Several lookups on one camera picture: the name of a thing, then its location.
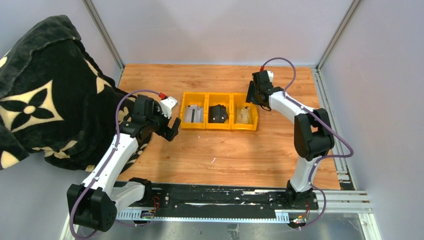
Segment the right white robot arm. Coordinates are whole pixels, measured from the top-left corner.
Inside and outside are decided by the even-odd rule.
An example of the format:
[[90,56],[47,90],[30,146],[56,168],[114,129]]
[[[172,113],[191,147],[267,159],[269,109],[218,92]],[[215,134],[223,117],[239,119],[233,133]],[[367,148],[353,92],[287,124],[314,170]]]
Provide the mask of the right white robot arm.
[[295,171],[287,182],[284,201],[292,209],[301,207],[313,193],[312,182],[319,159],[334,147],[328,112],[312,108],[292,98],[272,84],[274,74],[261,70],[252,74],[246,102],[269,111],[275,110],[294,126],[294,148],[298,154]]

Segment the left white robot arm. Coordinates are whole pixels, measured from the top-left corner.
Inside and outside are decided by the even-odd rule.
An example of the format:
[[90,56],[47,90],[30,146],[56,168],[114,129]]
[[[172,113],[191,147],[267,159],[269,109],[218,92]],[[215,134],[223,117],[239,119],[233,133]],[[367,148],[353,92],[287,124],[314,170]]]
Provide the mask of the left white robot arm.
[[171,142],[179,133],[181,119],[176,118],[172,127],[168,124],[178,101],[158,93],[160,101],[143,95],[135,99],[130,117],[115,121],[116,134],[98,165],[79,185],[72,184],[66,193],[69,207],[69,226],[77,238],[75,225],[108,231],[118,214],[133,203],[142,207],[159,203],[153,196],[151,182],[133,178],[121,187],[115,187],[118,176],[126,163],[139,149],[139,144],[155,133]]

